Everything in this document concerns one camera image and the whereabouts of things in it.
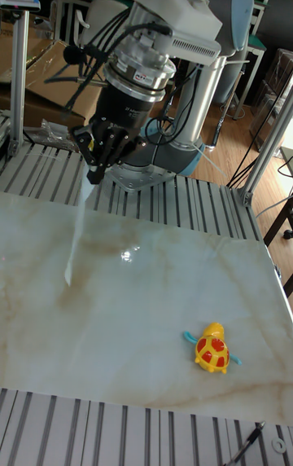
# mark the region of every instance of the marble tabletop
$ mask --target marble tabletop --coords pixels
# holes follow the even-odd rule
[[[0,385],[293,424],[293,324],[266,248],[0,193]],[[243,366],[209,374],[212,321]]]

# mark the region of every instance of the sticker label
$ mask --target sticker label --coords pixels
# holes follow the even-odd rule
[[[145,75],[145,73],[139,72],[138,70],[133,75],[133,80],[144,84],[144,86],[152,86],[154,82],[153,77],[149,77],[148,75]]]

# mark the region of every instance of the metal pole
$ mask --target metal pole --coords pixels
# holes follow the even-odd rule
[[[9,154],[15,156],[23,142],[25,68],[28,49],[28,17],[24,11],[13,28],[11,80],[11,143]]]
[[[287,126],[289,125],[291,118],[293,117],[293,87],[289,95],[286,98],[286,101],[280,111],[278,119],[274,127],[272,128],[269,137],[265,141],[261,152],[256,160],[256,163],[251,171],[247,182],[244,187],[240,189],[240,196],[245,205],[250,204],[252,194],[256,189],[258,182],[260,181],[262,175],[264,174],[269,161],[271,160],[278,144],[282,140]]]

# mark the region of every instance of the slotted aluminum platform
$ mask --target slotted aluminum platform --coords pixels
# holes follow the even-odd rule
[[[82,159],[76,153],[25,143],[0,176],[0,191],[76,205]],[[261,240],[251,208],[214,183],[175,177],[129,194],[107,175],[87,201],[90,209],[241,240]]]
[[[0,191],[76,205],[82,159],[76,153],[25,143],[0,174]],[[107,176],[90,209],[238,239],[261,240],[250,208],[236,191],[176,177],[128,194]],[[0,466],[221,466],[251,424],[120,407],[3,389]],[[272,439],[284,438],[277,454]],[[267,425],[243,466],[293,466],[293,432]]]
[[[0,409],[1,466],[223,466],[255,427],[5,389]],[[293,429],[267,424],[239,464],[290,466],[292,439]]]

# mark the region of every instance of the yellow toy turtle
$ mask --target yellow toy turtle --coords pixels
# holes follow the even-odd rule
[[[238,365],[242,365],[239,358],[230,354],[224,341],[224,328],[219,323],[208,325],[198,340],[189,332],[184,332],[184,337],[190,343],[195,343],[195,362],[204,370],[211,373],[221,371],[226,374],[231,359]]]

